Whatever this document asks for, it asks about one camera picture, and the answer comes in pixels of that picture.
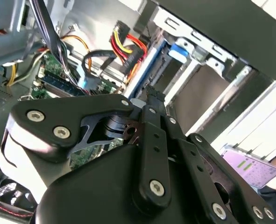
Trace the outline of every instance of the silver screw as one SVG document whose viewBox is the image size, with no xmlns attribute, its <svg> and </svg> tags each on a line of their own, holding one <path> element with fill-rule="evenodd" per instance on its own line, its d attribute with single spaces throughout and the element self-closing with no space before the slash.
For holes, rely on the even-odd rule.
<svg viewBox="0 0 276 224">
<path fill-rule="evenodd" d="M 171 121 L 172 124 L 176 124 L 176 120 L 174 118 L 170 118 L 169 120 Z"/>
<path fill-rule="evenodd" d="M 214 213 L 222 220 L 226 219 L 226 212 L 225 210 L 222 208 L 222 206 L 220 206 L 218 203 L 214 203 L 212 204 L 212 209 L 214 211 Z"/>
<path fill-rule="evenodd" d="M 45 116 L 40 111 L 29 111 L 27 113 L 27 118 L 34 122 L 40 122 L 44 120 Z"/>
<path fill-rule="evenodd" d="M 128 106 L 128 105 L 129 105 L 129 103 L 128 103 L 127 101 L 125 101 L 125 100 L 122 100 L 121 103 L 122 103 L 123 105 L 125 105 L 125 106 Z"/>
<path fill-rule="evenodd" d="M 271 213 L 271 211 L 268 208 L 264 208 L 264 212 L 268 215 L 270 219 L 275 219 L 275 216 L 273 215 L 273 213 Z"/>
<path fill-rule="evenodd" d="M 156 195 L 156 196 L 159 196 L 159 197 L 162 197 L 165 193 L 165 189 L 163 187 L 163 185 L 159 182 L 159 181 L 156 181 L 156 180 L 152 180 L 150 182 L 150 190 Z"/>
<path fill-rule="evenodd" d="M 198 142 L 202 142 L 202 139 L 196 135 L 195 139 L 198 141 Z"/>
<path fill-rule="evenodd" d="M 259 210 L 259 208 L 257 208 L 256 206 L 252 207 L 253 212 L 257 215 L 257 217 L 259 217 L 260 219 L 263 219 L 263 213 Z"/>
<path fill-rule="evenodd" d="M 156 113 L 156 111 L 155 111 L 154 109 L 152 109 L 152 108 L 150 108 L 149 110 L 150 110 L 150 112 L 152 112 L 152 113 Z"/>
<path fill-rule="evenodd" d="M 66 127 L 58 126 L 54 129 L 54 135 L 58 138 L 66 139 L 71 135 L 71 132 Z"/>
<path fill-rule="evenodd" d="M 242 71 L 243 75 L 247 75 L 249 74 L 249 68 L 244 68 L 244 70 Z"/>
</svg>

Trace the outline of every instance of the black cable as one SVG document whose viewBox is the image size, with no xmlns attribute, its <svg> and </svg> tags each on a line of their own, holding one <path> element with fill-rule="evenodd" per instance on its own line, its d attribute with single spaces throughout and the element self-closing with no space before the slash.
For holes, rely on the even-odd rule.
<svg viewBox="0 0 276 224">
<path fill-rule="evenodd" d="M 6 78 L 7 76 L 7 68 L 5 66 L 1 66 L 4 70 L 3 77 Z"/>
<path fill-rule="evenodd" d="M 133 50 L 133 46 L 136 46 L 135 44 L 127 45 L 125 48 L 129 48 Z M 108 58 L 104 61 L 104 63 L 101 65 L 100 70 L 104 71 L 113 61 L 115 58 Z"/>
<path fill-rule="evenodd" d="M 147 34 L 148 34 L 148 48 L 150 48 L 151 46 L 151 35 L 150 35 L 150 32 L 149 32 L 149 27 L 148 25 L 146 26 L 146 29 L 147 29 Z"/>
<path fill-rule="evenodd" d="M 94 50 L 86 54 L 82 60 L 82 68 L 85 72 L 86 77 L 95 77 L 94 75 L 89 73 L 86 68 L 86 61 L 91 57 L 109 57 L 115 59 L 117 56 L 112 50 Z"/>
<path fill-rule="evenodd" d="M 114 60 L 115 58 L 106 59 L 104 63 L 101 65 L 100 70 L 104 71 Z"/>
<path fill-rule="evenodd" d="M 17 73 L 18 68 L 19 68 L 19 63 L 16 63 L 16 64 L 15 64 L 15 73 Z"/>
<path fill-rule="evenodd" d="M 52 55 L 64 66 L 67 66 L 67 56 L 63 55 L 62 42 L 55 32 L 49 12 L 41 0 L 29 0 L 36 23 Z"/>
</svg>

